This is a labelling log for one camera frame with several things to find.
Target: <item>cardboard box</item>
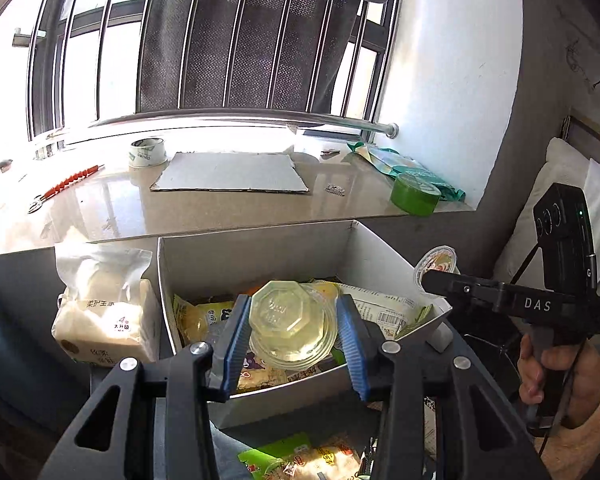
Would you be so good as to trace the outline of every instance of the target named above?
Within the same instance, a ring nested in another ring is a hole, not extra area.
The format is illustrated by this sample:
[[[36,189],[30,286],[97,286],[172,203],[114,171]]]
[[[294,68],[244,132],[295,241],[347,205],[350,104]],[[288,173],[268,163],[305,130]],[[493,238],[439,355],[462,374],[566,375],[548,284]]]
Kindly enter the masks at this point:
[[[357,221],[316,222],[158,240],[158,281],[171,349],[182,342],[173,315],[173,295],[187,300],[238,294],[269,280],[337,276],[343,283],[410,298],[425,305],[413,283],[413,267]],[[424,341],[451,307],[433,301],[430,321],[406,338]],[[351,387],[346,365],[289,384],[209,403],[218,428],[230,428],[308,406]]]

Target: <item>camera lens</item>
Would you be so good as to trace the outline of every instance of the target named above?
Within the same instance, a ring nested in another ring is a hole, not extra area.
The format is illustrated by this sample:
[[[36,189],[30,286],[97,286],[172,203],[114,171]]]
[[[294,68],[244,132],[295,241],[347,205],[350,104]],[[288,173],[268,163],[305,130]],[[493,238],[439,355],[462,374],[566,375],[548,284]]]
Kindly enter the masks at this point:
[[[556,203],[551,208],[551,220],[554,222],[554,225],[558,227],[562,222],[562,214],[560,213],[560,208]]]
[[[544,226],[544,232],[550,235],[554,226],[552,225],[551,213],[549,213],[548,209],[545,209],[542,213],[542,225]]]

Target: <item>windowsill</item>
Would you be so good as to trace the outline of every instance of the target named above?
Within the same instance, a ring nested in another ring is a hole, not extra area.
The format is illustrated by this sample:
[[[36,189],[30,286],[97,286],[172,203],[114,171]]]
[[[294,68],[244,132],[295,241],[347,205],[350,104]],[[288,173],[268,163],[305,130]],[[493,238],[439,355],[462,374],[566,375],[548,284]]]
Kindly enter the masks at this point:
[[[197,130],[158,133],[165,139],[170,157],[176,151],[221,151],[223,146],[254,152],[286,149],[310,192],[152,192],[149,186],[167,163],[141,170],[126,165],[126,147],[151,133],[92,140],[47,160],[31,162],[22,171],[27,174],[20,182],[16,175],[10,176],[11,187],[5,183],[0,189],[0,254],[68,240],[97,242],[407,214],[389,200],[391,179],[351,153],[344,142],[294,136],[280,128],[258,128],[256,136],[254,127],[204,128],[204,135],[202,128]],[[340,153],[323,159],[320,151],[325,148],[340,149]],[[105,167],[48,200],[39,211],[26,213],[34,196],[94,164]],[[343,187],[346,194],[326,192],[327,184]],[[440,202],[435,212],[467,210],[471,208],[464,203]]]

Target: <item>plastic container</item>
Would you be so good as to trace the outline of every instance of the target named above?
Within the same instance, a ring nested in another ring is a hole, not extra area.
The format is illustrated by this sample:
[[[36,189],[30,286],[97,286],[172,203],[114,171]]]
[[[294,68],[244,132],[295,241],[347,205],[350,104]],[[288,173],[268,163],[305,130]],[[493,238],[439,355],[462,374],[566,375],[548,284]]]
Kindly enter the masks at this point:
[[[458,267],[456,267],[457,261],[458,257],[452,247],[446,245],[436,247],[425,254],[414,267],[413,281],[424,294],[430,298],[436,298],[436,295],[429,294],[422,288],[422,275],[428,270],[443,270],[444,272],[460,274]]]
[[[307,370],[327,357],[338,334],[333,300],[310,284],[269,282],[253,295],[250,345],[267,364]]]

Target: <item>silver screw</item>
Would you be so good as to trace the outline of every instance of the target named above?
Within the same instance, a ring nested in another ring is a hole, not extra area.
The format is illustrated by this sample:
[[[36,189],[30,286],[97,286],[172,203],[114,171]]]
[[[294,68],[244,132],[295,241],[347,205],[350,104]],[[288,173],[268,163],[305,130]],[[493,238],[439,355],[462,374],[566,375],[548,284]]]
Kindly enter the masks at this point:
[[[130,372],[136,366],[138,366],[138,361],[133,357],[125,357],[120,361],[120,368],[122,368],[125,372]]]
[[[199,343],[193,343],[193,345],[191,345],[189,347],[189,351],[193,355],[205,354],[206,352],[209,351],[209,345],[207,343],[205,343],[204,341],[201,341]]]
[[[382,343],[382,351],[387,354],[397,354],[400,351],[400,343],[395,341],[385,341]]]
[[[469,368],[471,368],[471,361],[468,357],[459,355],[454,359],[454,366],[459,370],[468,370]]]

